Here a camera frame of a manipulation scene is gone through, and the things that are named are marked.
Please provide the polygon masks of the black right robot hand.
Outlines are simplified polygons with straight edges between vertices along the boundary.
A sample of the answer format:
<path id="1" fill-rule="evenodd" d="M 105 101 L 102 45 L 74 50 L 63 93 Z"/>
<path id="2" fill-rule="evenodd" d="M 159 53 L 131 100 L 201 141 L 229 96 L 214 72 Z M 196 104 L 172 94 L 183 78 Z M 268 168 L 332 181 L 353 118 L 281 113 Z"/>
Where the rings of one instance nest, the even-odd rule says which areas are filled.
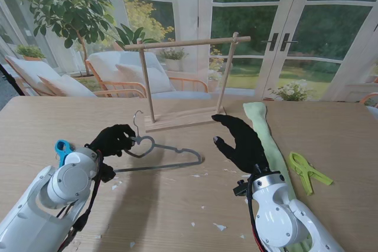
<path id="1" fill-rule="evenodd" d="M 211 118 L 227 127 L 234 137 L 235 148 L 219 136 L 213 138 L 214 144 L 227 159 L 230 159 L 241 171 L 251 175 L 271 171 L 258 134 L 247 123 L 238 117 L 223 114 L 214 114 Z"/>

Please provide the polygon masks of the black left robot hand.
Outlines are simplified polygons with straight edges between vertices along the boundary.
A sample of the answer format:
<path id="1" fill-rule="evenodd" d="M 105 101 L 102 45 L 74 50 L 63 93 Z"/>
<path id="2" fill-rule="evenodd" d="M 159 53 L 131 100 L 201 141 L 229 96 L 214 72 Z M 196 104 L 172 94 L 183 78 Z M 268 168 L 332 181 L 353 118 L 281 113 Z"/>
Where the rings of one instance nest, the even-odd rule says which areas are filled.
<path id="1" fill-rule="evenodd" d="M 100 152 L 103 157 L 121 157 L 123 151 L 131 150 L 132 138 L 135 137 L 136 134 L 129 125 L 116 124 L 103 129 L 90 144 L 85 144 L 85 147 Z"/>

